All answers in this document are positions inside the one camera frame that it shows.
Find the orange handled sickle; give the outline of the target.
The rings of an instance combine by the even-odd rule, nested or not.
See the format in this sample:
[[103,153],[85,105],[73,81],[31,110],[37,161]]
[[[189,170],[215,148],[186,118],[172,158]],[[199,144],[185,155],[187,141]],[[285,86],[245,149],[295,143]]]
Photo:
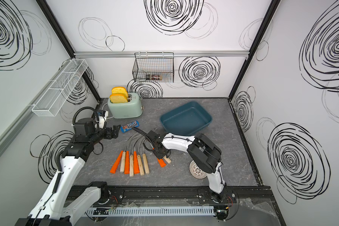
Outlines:
[[166,166],[166,162],[163,159],[157,159],[157,161],[161,168],[164,168]]

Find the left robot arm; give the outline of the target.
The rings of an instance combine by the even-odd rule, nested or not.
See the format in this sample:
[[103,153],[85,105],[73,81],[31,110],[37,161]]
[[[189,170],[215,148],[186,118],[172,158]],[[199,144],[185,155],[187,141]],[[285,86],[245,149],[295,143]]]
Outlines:
[[73,116],[74,135],[63,151],[56,155],[57,171],[37,205],[17,226],[73,226],[96,202],[107,204],[112,196],[104,181],[91,182],[68,206],[66,199],[73,183],[94,151],[94,146],[108,138],[109,129],[100,124],[98,112],[89,106]]

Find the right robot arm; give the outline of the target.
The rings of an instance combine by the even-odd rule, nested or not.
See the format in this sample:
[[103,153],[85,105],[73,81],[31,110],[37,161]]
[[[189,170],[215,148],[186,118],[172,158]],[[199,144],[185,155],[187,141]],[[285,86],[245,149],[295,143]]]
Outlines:
[[206,173],[213,199],[220,202],[225,198],[227,185],[221,171],[222,151],[207,136],[202,133],[187,137],[172,133],[161,135],[149,131],[145,138],[150,147],[144,144],[144,148],[152,152],[157,159],[169,157],[171,150],[188,153],[200,170]]

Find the wooden handled sickle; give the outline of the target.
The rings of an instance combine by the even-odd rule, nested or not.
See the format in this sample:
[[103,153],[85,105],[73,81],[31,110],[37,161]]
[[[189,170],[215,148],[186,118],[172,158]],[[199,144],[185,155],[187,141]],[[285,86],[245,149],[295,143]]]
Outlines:
[[167,162],[167,164],[171,164],[171,159],[164,156],[163,159]]

